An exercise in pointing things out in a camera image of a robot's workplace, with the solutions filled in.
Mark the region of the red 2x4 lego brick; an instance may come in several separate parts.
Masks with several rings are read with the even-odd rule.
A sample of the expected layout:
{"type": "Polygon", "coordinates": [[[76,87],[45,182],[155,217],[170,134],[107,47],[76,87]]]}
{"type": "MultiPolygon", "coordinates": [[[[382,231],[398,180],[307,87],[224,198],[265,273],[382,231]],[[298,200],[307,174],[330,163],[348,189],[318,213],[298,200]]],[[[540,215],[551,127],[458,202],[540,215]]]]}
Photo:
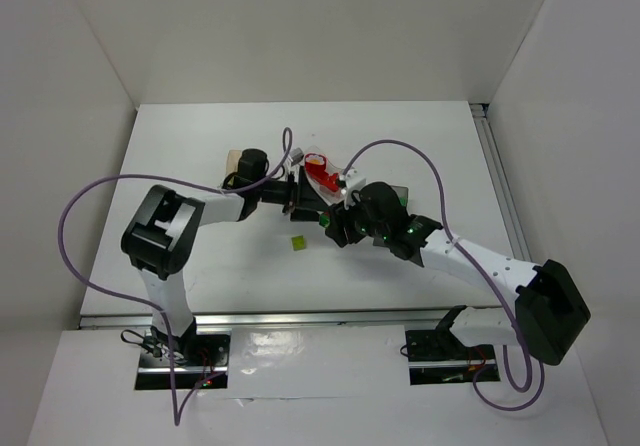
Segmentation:
{"type": "Polygon", "coordinates": [[[331,194],[337,194],[342,188],[339,173],[323,174],[319,179],[320,185],[331,194]]]}

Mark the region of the lime 2x2 lego plate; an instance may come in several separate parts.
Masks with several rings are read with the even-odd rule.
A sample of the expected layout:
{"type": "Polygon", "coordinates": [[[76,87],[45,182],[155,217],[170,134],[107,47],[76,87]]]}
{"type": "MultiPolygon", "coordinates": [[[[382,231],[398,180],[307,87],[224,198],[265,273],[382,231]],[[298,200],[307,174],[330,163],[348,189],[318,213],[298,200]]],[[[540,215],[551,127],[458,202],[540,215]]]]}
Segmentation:
{"type": "Polygon", "coordinates": [[[302,251],[307,247],[306,238],[302,235],[291,238],[291,245],[294,251],[302,251]]]}

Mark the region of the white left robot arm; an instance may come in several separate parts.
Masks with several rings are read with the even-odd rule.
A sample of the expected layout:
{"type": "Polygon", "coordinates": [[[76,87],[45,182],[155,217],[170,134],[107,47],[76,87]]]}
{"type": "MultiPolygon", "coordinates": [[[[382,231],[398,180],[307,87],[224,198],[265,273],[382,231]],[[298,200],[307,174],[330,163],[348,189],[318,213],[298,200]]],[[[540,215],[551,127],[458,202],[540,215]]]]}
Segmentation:
{"type": "Polygon", "coordinates": [[[185,197],[162,186],[153,186],[144,197],[121,239],[145,284],[149,301],[158,305],[152,313],[151,334],[158,347],[174,347],[183,360],[195,361],[203,348],[196,319],[184,285],[183,269],[191,255],[200,227],[239,222],[261,202],[283,207],[293,221],[314,221],[326,203],[313,190],[305,173],[304,154],[295,149],[274,178],[268,179],[269,161],[264,151],[245,149],[229,155],[230,171],[223,180],[223,194],[185,197]]]}

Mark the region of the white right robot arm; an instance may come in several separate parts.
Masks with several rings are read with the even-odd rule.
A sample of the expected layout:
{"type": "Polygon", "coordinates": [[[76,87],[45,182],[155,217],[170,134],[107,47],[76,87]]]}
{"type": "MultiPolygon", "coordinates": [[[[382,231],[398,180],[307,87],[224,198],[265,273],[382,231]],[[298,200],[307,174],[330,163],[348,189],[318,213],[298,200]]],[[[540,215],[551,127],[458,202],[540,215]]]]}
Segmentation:
{"type": "Polygon", "coordinates": [[[534,359],[557,366],[591,318],[561,263],[516,260],[449,233],[433,219],[408,213],[383,182],[331,206],[325,234],[340,247],[371,237],[403,261],[492,292],[498,306],[455,306],[441,320],[439,334],[454,345],[524,346],[534,359]]]}

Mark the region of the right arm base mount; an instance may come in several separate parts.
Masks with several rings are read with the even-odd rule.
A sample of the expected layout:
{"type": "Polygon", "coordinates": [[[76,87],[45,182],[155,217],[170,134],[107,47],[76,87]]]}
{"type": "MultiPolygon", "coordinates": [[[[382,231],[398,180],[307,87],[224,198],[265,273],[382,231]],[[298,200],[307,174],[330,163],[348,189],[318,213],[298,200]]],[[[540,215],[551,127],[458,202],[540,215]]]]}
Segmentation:
{"type": "Polygon", "coordinates": [[[411,386],[471,383],[477,372],[480,382],[500,381],[495,349],[485,344],[464,346],[450,331],[465,309],[452,308],[431,329],[405,331],[399,353],[408,361],[411,386]]]}

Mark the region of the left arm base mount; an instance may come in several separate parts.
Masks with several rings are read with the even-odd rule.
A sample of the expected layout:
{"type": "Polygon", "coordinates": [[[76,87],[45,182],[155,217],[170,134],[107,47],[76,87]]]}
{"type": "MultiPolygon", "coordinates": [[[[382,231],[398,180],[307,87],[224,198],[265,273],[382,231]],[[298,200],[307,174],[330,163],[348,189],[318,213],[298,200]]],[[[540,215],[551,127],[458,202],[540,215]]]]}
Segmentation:
{"type": "MultiPolygon", "coordinates": [[[[125,329],[122,342],[140,348],[135,389],[139,391],[169,390],[169,350],[150,331],[143,334],[125,329]]],[[[189,390],[198,381],[213,375],[203,389],[226,389],[231,335],[229,332],[197,335],[195,346],[186,353],[176,353],[176,388],[189,390]]]]}

